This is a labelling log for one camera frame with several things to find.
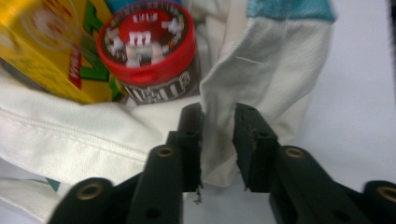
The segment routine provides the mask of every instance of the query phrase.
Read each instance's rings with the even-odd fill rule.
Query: white cloth bag
[[[333,23],[328,1],[206,0],[193,2],[191,12],[198,20],[205,76],[200,96],[137,107],[79,105],[29,89],[1,70],[0,157],[66,186],[92,176],[117,185],[143,170],[148,152],[177,128],[181,108],[196,102],[205,113],[205,182],[226,187],[237,172],[236,103],[256,107],[280,143],[288,143],[328,55]],[[0,188],[9,189],[11,182],[4,181]],[[49,207],[60,198],[36,184],[14,184],[23,189],[22,197],[11,199],[0,190],[0,198],[48,220]],[[39,194],[41,205],[29,206],[33,202],[23,200],[28,192]]]

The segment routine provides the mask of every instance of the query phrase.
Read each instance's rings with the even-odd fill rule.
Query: green lettering
[[[85,7],[85,18],[84,18],[84,29],[90,35],[95,30],[98,32],[102,27],[102,22],[96,17],[96,7],[90,2],[87,2],[87,6]]]
[[[81,51],[82,56],[92,65],[92,68],[84,66],[79,68],[81,78],[95,81],[108,81],[109,72],[102,63],[96,45],[90,37],[84,35],[81,38]]]
[[[113,101],[122,99],[123,94],[120,90],[121,87],[117,84],[117,80],[114,77],[108,82],[108,87],[111,89],[111,99]]]

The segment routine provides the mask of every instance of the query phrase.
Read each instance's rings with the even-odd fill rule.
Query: white fabric
[[[235,103],[256,107],[281,144],[295,136],[308,93],[326,61],[330,37],[331,25],[323,21],[248,20],[242,41],[201,85],[204,180],[227,186],[237,171],[232,142]]]
[[[12,194],[9,194],[8,189],[14,189],[14,188],[19,188],[21,183],[23,184],[23,180],[29,179],[29,180],[34,180],[40,183],[46,183],[47,180],[43,176],[39,175],[34,175],[32,173],[29,173],[25,170],[22,170],[21,168],[14,166],[10,164],[9,162],[6,162],[0,158],[0,186],[3,186],[0,188],[0,223],[23,223],[23,224],[38,224],[42,223],[38,221],[35,217],[35,215],[30,215],[33,214],[32,212],[26,212],[29,211],[29,207],[35,207],[37,206],[36,204],[33,204],[29,198],[24,198],[24,197],[13,197]],[[7,182],[8,187],[6,189],[4,188],[3,180]],[[28,194],[36,194],[40,192],[40,190],[37,190],[35,188],[25,188],[24,191],[18,192],[18,195],[28,195]],[[53,190],[51,188],[48,188],[48,193],[53,194]],[[12,203],[7,203],[4,200],[7,198],[12,197]]]
[[[61,197],[48,184],[32,180],[1,180],[0,198],[33,214],[41,222],[49,220]]]
[[[201,97],[138,107],[79,105],[29,90],[0,70],[0,157],[69,185],[92,176],[117,185],[143,169],[149,150],[177,128],[181,108],[195,102],[205,111],[206,182],[228,186],[237,171],[231,141],[236,102],[257,107],[280,142],[289,142],[325,63],[331,24],[246,19],[241,10],[245,1],[203,2],[193,3],[194,15],[215,16],[219,22],[207,36],[222,21],[226,28],[214,35],[225,34],[219,54],[212,56],[219,60],[202,82]],[[208,41],[209,46],[220,42]],[[48,207],[42,209],[50,213]]]
[[[205,19],[207,30],[216,30],[217,32],[208,33],[208,40],[210,41],[210,62],[215,64],[219,59],[219,51],[222,45],[225,32],[225,24],[223,21],[218,20],[216,17],[207,16]]]

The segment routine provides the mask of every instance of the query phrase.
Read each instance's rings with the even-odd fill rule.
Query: red lid
[[[99,32],[99,55],[122,82],[150,86],[182,73],[196,51],[193,21],[172,2],[141,2],[117,12]]]

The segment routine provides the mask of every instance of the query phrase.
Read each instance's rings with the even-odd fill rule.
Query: white surface
[[[310,151],[337,182],[356,190],[396,182],[396,109],[386,1],[334,1],[332,51],[294,145]],[[0,161],[0,176],[39,178]],[[265,195],[207,186],[204,203],[186,201],[185,223],[274,223]],[[0,203],[0,223],[36,223]]]

